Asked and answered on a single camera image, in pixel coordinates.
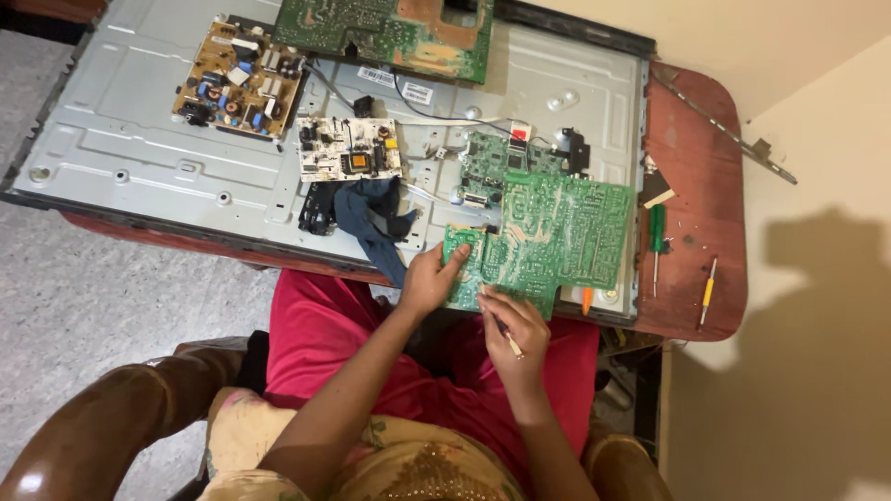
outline white wall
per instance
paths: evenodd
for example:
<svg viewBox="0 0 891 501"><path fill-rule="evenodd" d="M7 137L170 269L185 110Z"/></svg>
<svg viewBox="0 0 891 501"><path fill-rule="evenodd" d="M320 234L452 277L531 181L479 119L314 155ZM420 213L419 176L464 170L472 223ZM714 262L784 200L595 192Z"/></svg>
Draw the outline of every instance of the white wall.
<svg viewBox="0 0 891 501"><path fill-rule="evenodd" d="M658 42L730 90L740 120L891 35L891 0L532 0Z"/></svg>
<svg viewBox="0 0 891 501"><path fill-rule="evenodd" d="M891 499L889 63L886 37L746 127L800 184L744 168L748 312L672 356L676 499Z"/></svg>

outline green screwdriver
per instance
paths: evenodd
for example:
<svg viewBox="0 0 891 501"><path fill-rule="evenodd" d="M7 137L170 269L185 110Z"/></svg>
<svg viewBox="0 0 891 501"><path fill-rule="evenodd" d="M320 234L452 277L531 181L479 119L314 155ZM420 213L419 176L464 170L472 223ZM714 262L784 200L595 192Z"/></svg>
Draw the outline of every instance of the green screwdriver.
<svg viewBox="0 0 891 501"><path fill-rule="evenodd" d="M657 203L650 209L650 250L656 254L653 267L653 297L656 297L656 279L659 276L659 253L662 251L662 235L666 231L666 206Z"/></svg>

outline circuit board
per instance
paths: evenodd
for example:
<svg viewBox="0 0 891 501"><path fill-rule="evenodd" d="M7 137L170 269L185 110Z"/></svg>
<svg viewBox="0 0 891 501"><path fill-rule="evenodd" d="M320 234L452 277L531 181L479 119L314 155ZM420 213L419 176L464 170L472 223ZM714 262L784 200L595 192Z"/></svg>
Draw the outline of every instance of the circuit board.
<svg viewBox="0 0 891 501"><path fill-rule="evenodd" d="M367 61L482 84L494 4L462 15L442 0L284 0L275 40L340 55L352 44Z"/></svg>
<svg viewBox="0 0 891 501"><path fill-rule="evenodd" d="M566 158L550 148L530 144L512 147L507 138L480 132L467 137L462 154L461 185L457 195L464 204L487 208L500 205L504 195L504 177L511 168L559 176L565 174Z"/></svg>
<svg viewBox="0 0 891 501"><path fill-rule="evenodd" d="M510 169L497 233L446 227L443 260L462 243L472 251L443 306L478 310L482 282L550 319L561 285L615 288L633 201L628 186Z"/></svg>
<svg viewBox="0 0 891 501"><path fill-rule="evenodd" d="M173 114L189 125L281 139L303 74L303 53L273 44L263 28L271 26L233 18L233 24L210 24L185 83L176 89Z"/></svg>
<svg viewBox="0 0 891 501"><path fill-rule="evenodd" d="M303 182L402 175L393 119L296 119L294 127Z"/></svg>

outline white power supply board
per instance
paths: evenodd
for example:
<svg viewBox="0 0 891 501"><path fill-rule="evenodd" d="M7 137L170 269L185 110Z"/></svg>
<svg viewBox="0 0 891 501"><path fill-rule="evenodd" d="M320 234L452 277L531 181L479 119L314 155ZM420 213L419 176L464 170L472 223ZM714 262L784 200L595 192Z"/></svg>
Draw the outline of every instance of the white power supply board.
<svg viewBox="0 0 891 501"><path fill-rule="evenodd" d="M393 119L297 119L300 180L402 176Z"/></svg>

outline chair armrest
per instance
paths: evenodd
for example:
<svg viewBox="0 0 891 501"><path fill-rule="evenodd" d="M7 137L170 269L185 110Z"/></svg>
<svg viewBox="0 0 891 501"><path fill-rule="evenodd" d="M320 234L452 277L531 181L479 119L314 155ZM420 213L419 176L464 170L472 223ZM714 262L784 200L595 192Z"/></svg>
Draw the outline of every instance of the chair armrest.
<svg viewBox="0 0 891 501"><path fill-rule="evenodd" d="M643 446L600 420L591 424L582 467L601 501L672 501Z"/></svg>
<svg viewBox="0 0 891 501"><path fill-rule="evenodd" d="M207 415L235 381L248 338L183 343L118 367L55 412L0 483L0 500L112 501L143 449Z"/></svg>

